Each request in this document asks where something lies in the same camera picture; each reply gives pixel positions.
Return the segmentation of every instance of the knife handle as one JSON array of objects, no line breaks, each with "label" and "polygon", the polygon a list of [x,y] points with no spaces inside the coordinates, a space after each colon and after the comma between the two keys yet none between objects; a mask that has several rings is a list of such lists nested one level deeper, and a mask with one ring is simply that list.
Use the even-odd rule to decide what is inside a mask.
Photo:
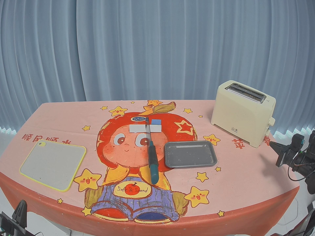
[{"label": "knife handle", "polygon": [[148,148],[148,156],[149,156],[149,168],[151,173],[151,182],[152,184],[156,184],[159,180],[158,175],[158,160],[157,153],[154,145],[149,146]]},{"label": "knife handle", "polygon": [[154,145],[149,146],[148,148],[148,156],[149,156],[149,166],[151,164],[157,164],[158,165],[158,160],[157,160],[157,152],[155,149]]}]

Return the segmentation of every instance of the metal tray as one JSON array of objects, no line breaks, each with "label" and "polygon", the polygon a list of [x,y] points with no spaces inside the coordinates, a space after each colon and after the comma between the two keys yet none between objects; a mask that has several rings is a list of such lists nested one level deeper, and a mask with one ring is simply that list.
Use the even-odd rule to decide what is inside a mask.
[{"label": "metal tray", "polygon": [[218,162],[209,141],[169,142],[165,144],[165,164],[170,168],[213,166]]}]

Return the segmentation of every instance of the toaster slot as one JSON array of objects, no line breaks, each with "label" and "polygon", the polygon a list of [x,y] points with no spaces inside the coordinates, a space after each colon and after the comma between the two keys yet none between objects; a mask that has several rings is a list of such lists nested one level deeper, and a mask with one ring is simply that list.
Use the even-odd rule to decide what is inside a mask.
[{"label": "toaster slot", "polygon": [[226,88],[226,90],[257,103],[263,103],[263,101],[266,99],[266,95],[253,89],[242,86],[238,83],[233,83],[229,85]]}]

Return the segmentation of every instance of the blue block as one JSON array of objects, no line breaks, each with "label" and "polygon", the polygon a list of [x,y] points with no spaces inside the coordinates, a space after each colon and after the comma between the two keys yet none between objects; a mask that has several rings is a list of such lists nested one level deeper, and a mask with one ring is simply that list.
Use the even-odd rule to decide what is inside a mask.
[{"label": "blue block", "polygon": [[151,125],[161,125],[162,120],[159,119],[152,119],[151,120]]}]

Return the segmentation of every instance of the cream toaster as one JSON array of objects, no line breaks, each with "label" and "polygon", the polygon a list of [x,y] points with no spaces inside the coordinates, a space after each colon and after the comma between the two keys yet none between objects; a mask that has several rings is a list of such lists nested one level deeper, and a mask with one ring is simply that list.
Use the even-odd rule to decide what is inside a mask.
[{"label": "cream toaster", "polygon": [[218,87],[211,124],[259,147],[269,126],[276,99],[236,81],[227,81]]}]

